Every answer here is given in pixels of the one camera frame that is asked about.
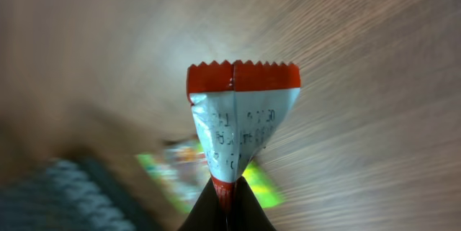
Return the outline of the green Haribo candy bag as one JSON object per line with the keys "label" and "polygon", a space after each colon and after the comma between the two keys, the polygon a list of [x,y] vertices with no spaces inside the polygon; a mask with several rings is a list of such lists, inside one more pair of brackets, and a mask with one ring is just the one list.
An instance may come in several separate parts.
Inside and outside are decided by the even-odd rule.
{"label": "green Haribo candy bag", "polygon": [[[210,178],[205,154],[197,140],[167,145],[157,153],[141,153],[137,159],[165,197],[182,214],[192,210]],[[249,163],[243,177],[262,208],[276,207],[285,201],[257,162]]]}

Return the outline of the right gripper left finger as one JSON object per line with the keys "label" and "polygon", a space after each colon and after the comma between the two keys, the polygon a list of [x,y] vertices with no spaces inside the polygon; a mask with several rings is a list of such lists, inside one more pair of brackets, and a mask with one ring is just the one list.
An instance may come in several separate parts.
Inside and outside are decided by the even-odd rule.
{"label": "right gripper left finger", "polygon": [[210,178],[178,231],[226,231],[227,229],[226,214],[221,208]]}

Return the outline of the red package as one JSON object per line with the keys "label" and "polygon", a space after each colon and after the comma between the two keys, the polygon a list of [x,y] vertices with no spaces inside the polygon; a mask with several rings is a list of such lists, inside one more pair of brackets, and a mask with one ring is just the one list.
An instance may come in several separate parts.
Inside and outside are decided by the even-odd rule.
{"label": "red package", "polygon": [[294,63],[200,63],[187,71],[187,98],[221,207],[230,211],[237,180],[269,142],[300,94]]}

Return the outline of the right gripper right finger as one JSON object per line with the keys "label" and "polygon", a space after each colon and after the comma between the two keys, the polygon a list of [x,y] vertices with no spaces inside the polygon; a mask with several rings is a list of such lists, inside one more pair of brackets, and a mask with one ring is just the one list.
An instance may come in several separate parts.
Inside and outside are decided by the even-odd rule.
{"label": "right gripper right finger", "polygon": [[231,231],[276,231],[244,177],[236,182],[227,226]]}

